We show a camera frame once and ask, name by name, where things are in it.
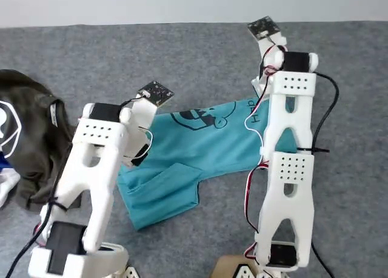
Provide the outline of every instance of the blue shirt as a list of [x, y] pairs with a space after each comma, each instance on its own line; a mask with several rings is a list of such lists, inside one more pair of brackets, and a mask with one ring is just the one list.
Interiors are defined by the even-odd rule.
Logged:
[[[254, 98], [155, 117], [149, 155], [139, 167], [122, 166], [118, 177], [136, 229], [195, 207], [201, 180], [251, 170], [258, 164], [260, 139], [244, 127], [256, 102]], [[247, 122], [261, 135], [268, 109], [269, 101], [263, 101]], [[284, 131], [276, 150], [296, 152], [291, 130]]]

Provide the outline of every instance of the red and white wire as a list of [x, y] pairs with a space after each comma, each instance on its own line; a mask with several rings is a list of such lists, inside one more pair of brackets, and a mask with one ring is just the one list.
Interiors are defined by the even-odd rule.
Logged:
[[257, 168], [264, 168], [264, 169], [268, 169], [268, 165], [267, 164], [264, 164], [264, 163], [261, 163], [259, 166], [253, 168], [252, 170], [250, 170], [250, 172], [248, 173], [248, 177], [247, 177], [247, 183], [246, 183], [246, 190], [245, 190], [245, 197], [244, 197], [244, 215], [245, 215], [245, 218], [247, 220], [247, 222], [249, 223], [249, 225], [256, 231], [258, 232], [257, 230], [257, 227], [255, 227], [253, 225], [253, 223], [249, 220], [249, 217], [248, 217], [248, 205], [249, 205], [249, 192], [250, 192], [250, 184], [252, 182], [252, 175], [253, 175], [253, 172], [257, 169]]

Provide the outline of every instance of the white wall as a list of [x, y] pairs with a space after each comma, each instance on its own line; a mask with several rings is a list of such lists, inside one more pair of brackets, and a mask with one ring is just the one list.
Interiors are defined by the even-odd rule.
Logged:
[[0, 27], [388, 20], [386, 0], [0, 0]]

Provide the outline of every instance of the fabric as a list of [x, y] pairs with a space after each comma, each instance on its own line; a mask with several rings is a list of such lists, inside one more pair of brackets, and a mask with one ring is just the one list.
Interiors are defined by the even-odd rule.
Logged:
[[12, 168], [4, 168], [0, 172], [0, 208], [7, 201], [8, 193], [16, 186], [20, 175]]
[[0, 70], [0, 120], [0, 147], [21, 175], [16, 201], [38, 212], [73, 135], [64, 103], [26, 75]]
[[4, 158], [4, 155], [2, 154], [2, 152], [0, 152], [0, 172], [4, 168], [12, 168], [12, 167], [9, 164], [9, 162], [7, 162], [7, 160]]
[[[118, 187], [136, 229], [168, 219], [198, 205], [198, 183], [207, 178], [254, 168], [261, 146], [244, 127], [257, 99], [157, 115], [149, 155], [139, 167], [121, 167]], [[248, 127], [263, 134], [269, 101], [249, 118]], [[296, 152], [287, 130], [276, 149]]]

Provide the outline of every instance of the black zip tie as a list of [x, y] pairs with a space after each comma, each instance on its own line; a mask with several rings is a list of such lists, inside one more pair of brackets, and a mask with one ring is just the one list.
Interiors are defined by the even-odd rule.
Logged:
[[304, 147], [297, 147], [296, 148], [298, 151], [305, 151], [305, 152], [330, 152], [330, 149], [321, 149], [319, 147], [315, 148], [304, 148]]

